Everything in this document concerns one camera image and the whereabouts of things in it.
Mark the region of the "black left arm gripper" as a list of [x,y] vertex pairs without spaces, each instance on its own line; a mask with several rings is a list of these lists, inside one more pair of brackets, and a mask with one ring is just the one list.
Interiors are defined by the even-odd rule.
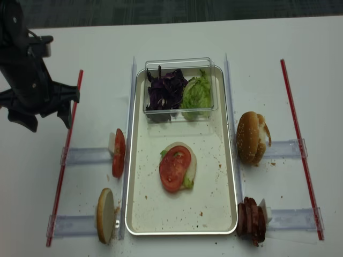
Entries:
[[38,120],[57,111],[71,128],[70,102],[79,102],[78,87],[52,80],[43,59],[51,55],[49,43],[31,44],[26,53],[16,47],[1,50],[1,72],[10,89],[1,92],[1,107],[8,108],[8,120],[35,133]]

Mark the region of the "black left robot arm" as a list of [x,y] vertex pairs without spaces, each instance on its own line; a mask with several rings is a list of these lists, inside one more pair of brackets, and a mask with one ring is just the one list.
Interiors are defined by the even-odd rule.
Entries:
[[37,115],[57,114],[67,129],[72,126],[71,102],[79,103],[80,90],[53,81],[44,63],[51,55],[52,36],[37,36],[26,27],[18,1],[1,1],[1,73],[10,89],[1,92],[1,107],[8,120],[32,132]]

